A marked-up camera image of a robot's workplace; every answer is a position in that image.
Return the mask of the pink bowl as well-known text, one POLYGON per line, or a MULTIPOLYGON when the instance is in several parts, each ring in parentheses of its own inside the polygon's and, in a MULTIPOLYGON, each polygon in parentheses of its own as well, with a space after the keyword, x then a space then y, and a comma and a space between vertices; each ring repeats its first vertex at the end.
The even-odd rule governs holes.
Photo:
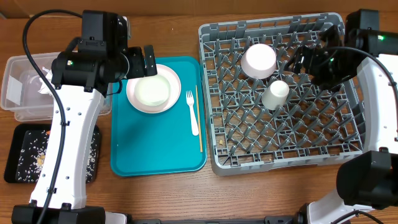
POLYGON ((243 72, 251 78, 268 78, 276 69, 276 54, 266 44, 254 44, 243 54, 241 67, 243 72))

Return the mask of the white paper cup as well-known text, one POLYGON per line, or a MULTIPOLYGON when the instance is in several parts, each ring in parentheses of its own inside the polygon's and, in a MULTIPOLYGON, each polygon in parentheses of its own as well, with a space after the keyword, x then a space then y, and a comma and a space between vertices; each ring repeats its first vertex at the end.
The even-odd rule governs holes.
POLYGON ((276 110, 284 105, 289 90, 288 84, 284 81, 276 80, 272 82, 262 95, 262 104, 269 110, 276 110))

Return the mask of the rice and peanuts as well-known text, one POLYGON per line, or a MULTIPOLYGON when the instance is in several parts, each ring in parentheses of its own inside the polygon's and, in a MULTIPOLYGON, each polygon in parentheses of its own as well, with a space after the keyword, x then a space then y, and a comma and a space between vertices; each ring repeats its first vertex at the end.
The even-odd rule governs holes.
MULTIPOLYGON (((19 155, 15 179, 18 183, 36 183, 44 166, 50 131, 28 130, 25 132, 19 155)), ((86 166, 86 183, 95 180, 102 135, 93 132, 86 166)))

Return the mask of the small white plate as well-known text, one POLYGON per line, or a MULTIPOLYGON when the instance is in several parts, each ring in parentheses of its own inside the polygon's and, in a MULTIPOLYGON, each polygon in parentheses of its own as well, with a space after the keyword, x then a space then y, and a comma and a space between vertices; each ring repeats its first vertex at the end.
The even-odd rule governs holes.
POLYGON ((162 75, 141 78, 135 86, 135 96, 146 106, 160 106, 170 96, 170 83, 162 75))

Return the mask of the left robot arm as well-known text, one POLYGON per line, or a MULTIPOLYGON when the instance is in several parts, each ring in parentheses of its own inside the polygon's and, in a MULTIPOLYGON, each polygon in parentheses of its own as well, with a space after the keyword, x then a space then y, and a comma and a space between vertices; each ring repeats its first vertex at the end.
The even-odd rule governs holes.
POLYGON ((13 223, 131 223, 129 214, 86 203, 86 167, 95 124, 108 87, 157 73, 154 49, 130 47, 128 18, 85 10, 81 36, 52 62, 44 78, 53 99, 45 161, 27 205, 16 205, 13 223))

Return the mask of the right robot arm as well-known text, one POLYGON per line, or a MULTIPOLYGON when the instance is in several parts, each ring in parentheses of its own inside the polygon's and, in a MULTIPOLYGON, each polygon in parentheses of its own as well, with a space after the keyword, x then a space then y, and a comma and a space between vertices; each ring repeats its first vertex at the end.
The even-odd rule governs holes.
POLYGON ((336 188, 304 205, 293 223, 348 223, 358 215, 397 205, 397 34, 381 31, 377 10, 360 9, 320 34, 323 47, 301 46, 284 66, 304 70, 322 90, 357 78, 364 101, 361 155, 338 170, 336 188))

